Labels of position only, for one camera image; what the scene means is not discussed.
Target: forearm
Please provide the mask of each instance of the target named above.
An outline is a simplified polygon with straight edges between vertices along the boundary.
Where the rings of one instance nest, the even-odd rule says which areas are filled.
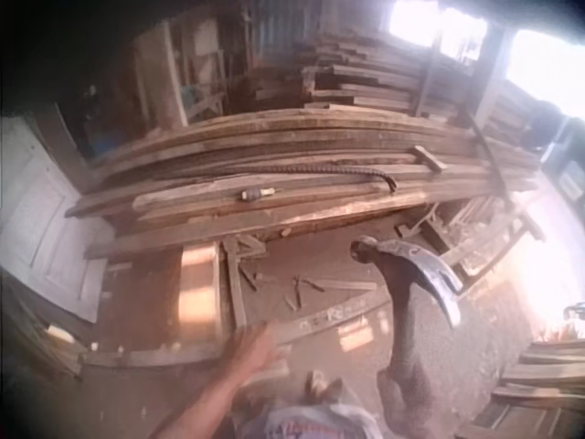
[[[208,439],[218,429],[246,379],[235,370],[222,372],[206,386],[195,404],[156,438]]]

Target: person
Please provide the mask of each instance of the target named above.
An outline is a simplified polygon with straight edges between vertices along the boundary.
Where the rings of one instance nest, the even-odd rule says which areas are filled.
[[[155,433],[156,439],[207,439],[229,413],[239,389],[255,373],[279,359],[272,325],[240,328],[227,344],[215,378],[198,399],[172,423]],[[256,417],[240,423],[238,438],[381,438],[374,417],[354,403],[346,403],[341,380],[327,383],[320,372],[310,374],[309,404],[268,405]]]

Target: floor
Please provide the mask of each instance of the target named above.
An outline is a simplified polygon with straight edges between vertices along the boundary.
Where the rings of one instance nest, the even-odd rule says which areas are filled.
[[[380,240],[394,238],[394,226],[403,220],[394,215],[270,242],[267,258],[244,263],[249,272],[261,273],[258,292],[242,284],[249,320],[294,319],[358,294],[303,288],[305,306],[293,312],[282,296],[294,299],[293,278],[299,274],[381,284],[383,280],[373,266],[350,258],[349,244],[363,234]],[[420,238],[413,240],[424,245]],[[173,341],[173,292],[178,279],[174,260],[179,256],[176,252],[151,255],[134,262],[132,268],[110,273],[95,327],[100,349],[158,348]],[[533,325],[525,312],[529,306],[501,270],[476,285],[460,303],[463,322],[457,329],[449,329],[427,294],[416,296],[416,306],[418,347],[433,377],[441,430],[448,437],[458,424],[482,410],[502,368],[515,362],[532,338]],[[370,327],[373,340],[347,352],[340,342],[344,329],[295,342],[287,396],[294,398],[311,369],[321,369],[328,377],[343,377],[365,408],[379,419],[386,437],[396,437],[380,417],[376,387],[376,373],[388,364],[392,348],[388,319],[390,305],[364,316],[359,326]],[[18,388],[18,394],[27,404],[27,412],[38,419],[34,425],[44,433],[40,437],[51,433],[47,437],[145,438],[169,413],[197,395],[209,372],[205,364],[143,370],[86,367],[79,381],[63,380],[54,389],[24,386]],[[53,403],[55,395],[59,404]]]

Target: stack of wood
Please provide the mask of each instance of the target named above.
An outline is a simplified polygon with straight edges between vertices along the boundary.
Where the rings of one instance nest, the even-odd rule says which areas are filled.
[[[364,37],[347,31],[302,43],[293,61],[279,69],[254,70],[250,82],[262,109],[340,103],[413,114],[430,61],[431,48],[391,35]],[[300,80],[303,95],[295,96]],[[421,114],[443,122],[455,118],[471,86],[472,69],[439,54]],[[517,144],[535,104],[506,81],[486,132]]]
[[[492,401],[455,437],[583,437],[585,340],[532,343],[507,368]]]
[[[533,188],[534,157],[496,140],[489,143],[508,188]],[[282,173],[282,166],[304,169]],[[67,215],[104,216],[114,226],[126,221],[114,242],[88,251],[90,258],[343,223],[498,190],[470,133],[353,107],[204,121],[112,151],[94,172],[104,189],[81,198]],[[398,183],[395,192],[388,176]],[[268,196],[242,200],[242,193],[261,189]]]

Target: white door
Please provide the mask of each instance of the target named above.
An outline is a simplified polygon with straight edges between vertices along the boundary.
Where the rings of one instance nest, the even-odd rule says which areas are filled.
[[[95,322],[106,260],[85,249],[108,241],[103,219],[65,219],[80,194],[21,118],[2,118],[0,265],[53,304]]]

